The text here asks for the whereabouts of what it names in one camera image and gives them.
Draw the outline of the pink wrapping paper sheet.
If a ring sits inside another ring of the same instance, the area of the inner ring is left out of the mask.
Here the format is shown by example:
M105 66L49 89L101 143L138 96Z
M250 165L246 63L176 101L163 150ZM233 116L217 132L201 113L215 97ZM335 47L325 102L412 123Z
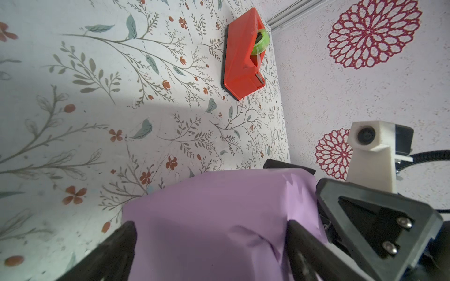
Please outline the pink wrapping paper sheet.
M127 203L132 281L288 281L295 220L327 243L315 177L303 169L207 172Z

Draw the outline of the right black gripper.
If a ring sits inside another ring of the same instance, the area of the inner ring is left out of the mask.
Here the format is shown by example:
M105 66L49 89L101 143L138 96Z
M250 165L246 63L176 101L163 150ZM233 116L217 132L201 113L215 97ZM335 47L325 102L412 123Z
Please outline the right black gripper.
M448 210L332 179L316 196L337 233L326 246L364 281L450 279Z

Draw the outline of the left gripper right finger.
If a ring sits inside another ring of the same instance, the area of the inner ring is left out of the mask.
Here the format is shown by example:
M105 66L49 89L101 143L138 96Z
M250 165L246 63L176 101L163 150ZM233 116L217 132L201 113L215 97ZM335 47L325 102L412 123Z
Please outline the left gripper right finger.
M364 280L295 220L287 224L286 250L295 281Z

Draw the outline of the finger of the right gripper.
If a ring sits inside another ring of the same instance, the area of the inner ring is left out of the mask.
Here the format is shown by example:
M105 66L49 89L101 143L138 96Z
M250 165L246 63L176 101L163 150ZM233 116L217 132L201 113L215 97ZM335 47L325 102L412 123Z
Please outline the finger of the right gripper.
M287 163L287 162L282 162L282 161L274 160L274 159L267 159L263 165L263 168L264 169L303 169L312 175L315 175L315 173L316 173L316 170L314 170L312 168L295 165L295 164L291 164L291 163Z

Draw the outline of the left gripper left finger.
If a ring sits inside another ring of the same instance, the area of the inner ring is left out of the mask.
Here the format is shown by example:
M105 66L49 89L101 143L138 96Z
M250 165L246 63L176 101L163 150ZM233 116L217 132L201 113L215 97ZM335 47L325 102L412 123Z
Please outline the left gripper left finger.
M136 243L135 223L127 221L59 280L127 281L135 256Z

